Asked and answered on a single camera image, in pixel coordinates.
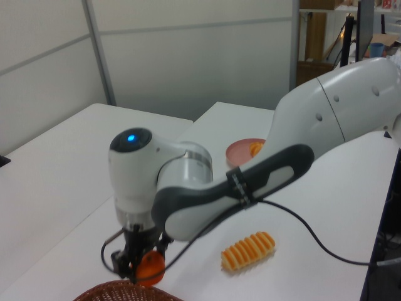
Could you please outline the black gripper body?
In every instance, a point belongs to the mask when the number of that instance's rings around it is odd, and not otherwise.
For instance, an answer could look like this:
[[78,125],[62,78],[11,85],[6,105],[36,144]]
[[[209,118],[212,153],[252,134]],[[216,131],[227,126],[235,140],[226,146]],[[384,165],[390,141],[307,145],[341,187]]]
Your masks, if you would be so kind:
[[158,243],[161,234],[156,227],[143,230],[139,224],[134,224],[132,229],[124,229],[125,248],[128,251],[149,251]]

